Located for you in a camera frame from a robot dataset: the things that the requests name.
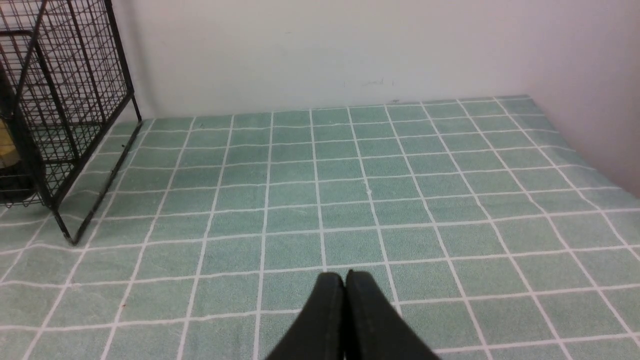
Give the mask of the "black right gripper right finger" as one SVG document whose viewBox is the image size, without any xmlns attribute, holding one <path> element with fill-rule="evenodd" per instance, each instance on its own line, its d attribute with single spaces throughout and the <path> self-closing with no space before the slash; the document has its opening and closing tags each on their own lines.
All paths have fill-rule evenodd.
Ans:
<svg viewBox="0 0 640 360">
<path fill-rule="evenodd" d="M 387 301 L 370 273 L 351 269 L 345 295 L 346 360 L 438 360 Z"/>
</svg>

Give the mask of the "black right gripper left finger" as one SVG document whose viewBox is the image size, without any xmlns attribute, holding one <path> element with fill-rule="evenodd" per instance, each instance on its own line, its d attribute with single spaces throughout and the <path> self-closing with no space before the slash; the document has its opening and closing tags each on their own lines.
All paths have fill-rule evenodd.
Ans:
<svg viewBox="0 0 640 360">
<path fill-rule="evenodd" d="M 334 272 L 318 275 L 310 296 L 268 360 L 342 360 L 345 285 Z"/>
</svg>

